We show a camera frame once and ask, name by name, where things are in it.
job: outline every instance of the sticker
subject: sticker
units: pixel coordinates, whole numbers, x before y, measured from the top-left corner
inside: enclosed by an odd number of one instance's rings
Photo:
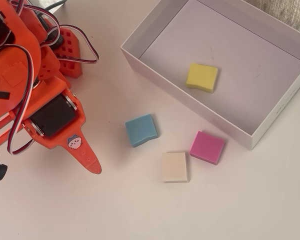
[[[71,149],[77,150],[82,145],[81,137],[77,135],[73,135],[68,138],[68,147]]]

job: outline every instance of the red and white wire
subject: red and white wire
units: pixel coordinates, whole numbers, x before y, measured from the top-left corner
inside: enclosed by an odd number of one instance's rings
[[[31,97],[31,93],[32,93],[32,89],[33,89],[33,85],[34,85],[34,81],[35,81],[34,62],[33,62],[33,59],[31,57],[31,54],[29,53],[29,51],[26,48],[24,48],[23,46],[16,45],[16,44],[5,44],[5,45],[0,46],[0,50],[5,49],[5,48],[18,48],[18,49],[21,49],[26,54],[26,59],[27,59],[27,62],[28,62],[28,76],[27,76],[26,88],[25,88],[25,91],[24,91],[24,94],[23,94],[22,101],[19,104],[20,107],[19,107],[19,110],[16,113],[13,125],[12,125],[11,130],[10,130],[9,135],[8,135],[8,141],[7,141],[7,143],[8,143],[8,146],[7,146],[8,152],[12,155],[17,155],[17,154],[20,154],[20,153],[24,152],[25,150],[27,150],[34,142],[34,140],[32,139],[26,145],[19,148],[18,150],[16,150],[16,151],[12,150],[15,135],[17,134],[17,132],[19,130],[19,127],[22,124],[22,120],[25,116],[26,109],[27,109],[27,106],[28,106],[29,101],[30,101],[30,97]]]
[[[21,15],[24,5],[25,5],[25,0],[19,0],[19,3],[17,4],[16,10],[15,10],[19,16]]]
[[[17,6],[18,5],[18,3],[15,2],[15,1],[12,1],[11,4],[13,6]],[[60,37],[60,25],[59,25],[58,19],[51,12],[45,10],[42,7],[24,4],[23,8],[24,9],[34,10],[36,12],[39,12],[39,13],[43,14],[43,15],[46,15],[46,16],[48,16],[54,22],[54,24],[55,24],[54,28],[58,29],[57,36],[53,40],[44,41],[43,43],[40,44],[40,46],[41,47],[45,47],[45,46],[51,46],[51,45],[55,44],[58,41],[59,37]]]
[[[60,25],[60,27],[66,28],[66,29],[72,29],[72,30],[75,30],[76,32],[80,33],[80,35],[84,38],[86,44],[90,48],[91,52],[95,56],[95,60],[86,60],[86,59],[72,58],[72,57],[58,57],[59,60],[69,61],[69,62],[75,62],[75,63],[85,63],[85,64],[96,64],[98,62],[98,60],[99,60],[99,54],[97,53],[97,51],[92,46],[91,42],[89,41],[89,39],[88,39],[87,35],[84,33],[84,31],[82,31],[77,26],[68,25],[68,24],[62,24],[62,25]],[[48,35],[51,34],[55,30],[57,30],[57,27],[55,27],[55,26],[52,27],[52,28],[50,28],[48,30],[48,32],[47,32]]]
[[[20,0],[19,3],[17,3],[16,12],[18,13],[19,16],[21,15],[22,10],[24,9],[24,5],[25,5],[25,0]],[[5,39],[0,43],[0,46],[6,43],[10,34],[11,34],[11,30],[9,30],[9,33],[6,35]]]

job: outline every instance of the foam cube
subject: foam cube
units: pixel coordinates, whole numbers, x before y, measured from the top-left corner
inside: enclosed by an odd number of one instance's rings
[[[162,180],[164,183],[188,183],[185,152],[162,154]]]
[[[217,165],[224,146],[225,140],[222,138],[198,131],[192,144],[190,155]]]
[[[216,67],[192,63],[185,85],[191,89],[213,93],[217,74],[218,68]]]
[[[149,140],[158,138],[156,126],[151,114],[144,115],[125,123],[132,147],[138,147]]]

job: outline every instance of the pink foam cube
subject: pink foam cube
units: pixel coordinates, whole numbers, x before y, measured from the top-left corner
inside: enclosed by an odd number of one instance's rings
[[[217,165],[224,146],[225,140],[222,138],[198,131],[192,144],[190,155]]]

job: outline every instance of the white table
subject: white table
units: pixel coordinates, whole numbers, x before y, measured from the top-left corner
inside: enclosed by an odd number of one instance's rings
[[[58,10],[100,54],[72,91],[103,172],[89,173],[61,147],[35,143],[12,157],[3,145],[0,240],[300,240],[300,91],[246,150],[126,62],[120,45],[157,2],[69,0]],[[125,121],[148,113],[160,137],[131,148]],[[189,183],[162,183],[161,154],[188,151],[198,130],[228,140],[219,165],[189,157]]]

